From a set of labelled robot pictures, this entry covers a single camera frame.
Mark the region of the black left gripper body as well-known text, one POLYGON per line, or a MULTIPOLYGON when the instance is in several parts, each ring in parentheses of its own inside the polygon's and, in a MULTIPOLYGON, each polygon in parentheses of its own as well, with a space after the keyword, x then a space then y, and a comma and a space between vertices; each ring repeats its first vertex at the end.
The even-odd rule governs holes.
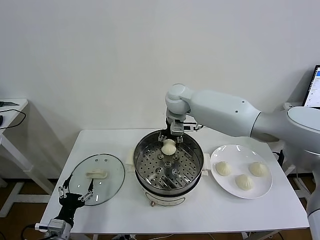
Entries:
POLYGON ((58 214, 59 220, 73 220, 75 212, 78 208, 85 205, 85 202, 81 200, 82 195, 78 193, 66 193, 66 197, 59 199, 61 209, 58 214))

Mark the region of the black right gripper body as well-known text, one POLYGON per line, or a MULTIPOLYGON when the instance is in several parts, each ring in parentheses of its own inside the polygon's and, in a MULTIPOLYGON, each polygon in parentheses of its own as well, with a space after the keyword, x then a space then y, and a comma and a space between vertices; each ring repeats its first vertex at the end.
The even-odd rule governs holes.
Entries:
POLYGON ((183 122, 177 119, 166 120, 166 129, 162 132, 167 134, 167 139, 174 139, 178 136, 183 136, 183 122))

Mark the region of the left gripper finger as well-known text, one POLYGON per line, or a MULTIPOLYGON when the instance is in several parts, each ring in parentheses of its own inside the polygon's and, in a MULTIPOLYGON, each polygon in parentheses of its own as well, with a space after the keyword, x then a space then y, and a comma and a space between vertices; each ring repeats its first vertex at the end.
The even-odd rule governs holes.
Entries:
POLYGON ((58 187, 58 193, 59 193, 59 198, 66 198, 67 197, 67 193, 69 193, 69 184, 72 178, 72 174, 63 182, 62 186, 58 187))
POLYGON ((79 201, 87 201, 93 196, 94 193, 94 179, 91 179, 91 182, 89 184, 89 187, 87 189, 87 193, 85 195, 82 195, 81 197, 78 198, 79 201))

